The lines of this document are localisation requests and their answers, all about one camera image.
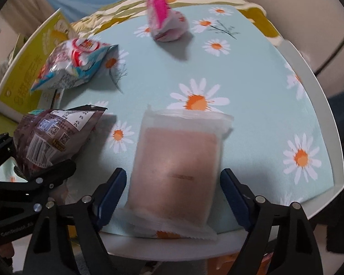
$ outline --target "barcode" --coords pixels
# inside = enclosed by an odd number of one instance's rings
[[[50,159],[55,153],[54,147],[35,134],[29,144],[26,158],[40,168],[47,168],[52,165]]]

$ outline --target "transparent plastic wrapper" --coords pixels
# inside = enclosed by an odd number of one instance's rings
[[[233,117],[217,112],[148,109],[143,117],[125,208],[135,231],[215,239],[206,225],[223,137]]]
[[[177,40],[189,29],[186,17],[172,10],[166,0],[147,0],[147,18],[150,33],[158,41]]]
[[[48,57],[30,91],[69,89],[89,82],[110,48],[110,44],[85,38],[60,43]]]
[[[23,178],[73,158],[106,108],[84,105],[71,110],[35,110],[14,131],[17,167]]]

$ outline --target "floor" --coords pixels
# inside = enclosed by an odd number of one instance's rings
[[[335,254],[326,251],[326,227],[318,225],[314,231],[321,254],[324,275],[334,275],[344,262],[344,254]],[[15,255],[13,257],[14,271],[22,270],[30,236],[14,242]]]

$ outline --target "brown curtain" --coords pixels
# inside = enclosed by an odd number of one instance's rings
[[[54,12],[46,0],[7,0],[0,14],[15,32],[29,37]]]

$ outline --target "wall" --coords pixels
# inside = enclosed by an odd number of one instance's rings
[[[13,50],[18,35],[0,15],[0,63],[4,61]]]
[[[315,71],[344,37],[344,8],[338,0],[249,0],[260,4],[285,39]],[[344,90],[344,51],[318,77],[326,96]]]

